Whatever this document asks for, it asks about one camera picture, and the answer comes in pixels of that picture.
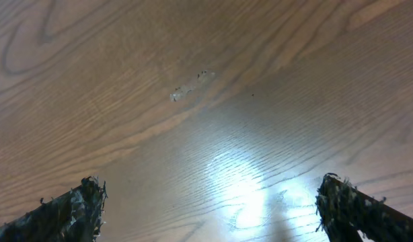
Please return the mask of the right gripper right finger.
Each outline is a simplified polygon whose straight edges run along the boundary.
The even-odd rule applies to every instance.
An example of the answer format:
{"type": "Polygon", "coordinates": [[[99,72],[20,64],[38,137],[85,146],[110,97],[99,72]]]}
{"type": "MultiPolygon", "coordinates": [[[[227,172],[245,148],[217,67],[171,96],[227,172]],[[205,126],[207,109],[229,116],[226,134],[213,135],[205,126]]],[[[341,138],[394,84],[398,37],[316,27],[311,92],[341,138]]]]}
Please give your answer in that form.
{"type": "Polygon", "coordinates": [[[376,200],[327,173],[317,189],[316,214],[330,241],[413,242],[413,218],[387,206],[386,198],[376,200]]]}

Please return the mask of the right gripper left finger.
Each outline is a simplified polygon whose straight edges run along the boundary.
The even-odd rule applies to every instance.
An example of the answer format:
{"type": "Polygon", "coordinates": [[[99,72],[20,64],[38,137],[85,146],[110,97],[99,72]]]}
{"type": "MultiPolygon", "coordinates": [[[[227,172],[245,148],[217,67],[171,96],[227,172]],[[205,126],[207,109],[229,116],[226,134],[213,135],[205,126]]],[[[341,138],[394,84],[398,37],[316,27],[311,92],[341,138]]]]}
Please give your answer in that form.
{"type": "Polygon", "coordinates": [[[76,188],[0,226],[0,242],[94,242],[107,197],[105,184],[85,177],[76,188]]]}

